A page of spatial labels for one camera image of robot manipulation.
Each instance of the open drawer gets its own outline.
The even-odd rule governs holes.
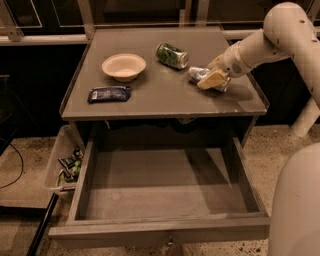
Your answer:
[[[204,131],[147,128],[94,129],[68,221],[50,229],[52,239],[91,248],[268,236],[269,217],[236,137],[211,147]],[[208,145],[193,143],[198,136]]]

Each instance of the blue packet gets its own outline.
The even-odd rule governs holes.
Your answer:
[[[88,102],[127,101],[130,96],[130,86],[96,87],[89,91]]]

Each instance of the terrazzo floor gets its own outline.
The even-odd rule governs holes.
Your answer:
[[[0,205],[45,208],[50,193],[44,188],[46,164],[55,138],[20,138],[12,142],[21,153],[24,170],[21,178],[0,189]],[[272,199],[278,175],[288,158],[299,149],[320,142],[320,126],[314,125],[304,138],[295,136],[287,125],[256,126],[244,147],[244,155],[252,172],[262,201],[271,214]],[[12,147],[0,157],[0,187],[13,181],[21,171],[21,160]],[[36,255],[112,255],[112,256],[161,256],[163,248],[120,247],[98,249],[62,248],[48,237],[51,226],[63,225],[67,218],[72,193],[60,196],[51,221]],[[39,219],[35,217],[0,216],[0,255],[26,255]],[[185,245],[194,256],[265,256],[267,240],[197,243]]]

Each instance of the drawer handle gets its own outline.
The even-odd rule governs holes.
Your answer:
[[[192,256],[191,250],[181,244],[173,241],[172,236],[169,236],[169,242],[166,243],[165,256]]]

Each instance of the black cable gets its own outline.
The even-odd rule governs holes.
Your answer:
[[[19,155],[19,157],[20,157],[20,159],[21,159],[21,172],[20,172],[18,178],[16,178],[14,181],[8,183],[7,185],[1,186],[0,189],[9,187],[9,186],[12,185],[13,183],[17,182],[17,181],[21,178],[21,176],[22,176],[22,174],[23,174],[24,163],[23,163],[22,155],[20,154],[19,150],[16,149],[11,143],[10,143],[9,145],[18,153],[18,155]]]

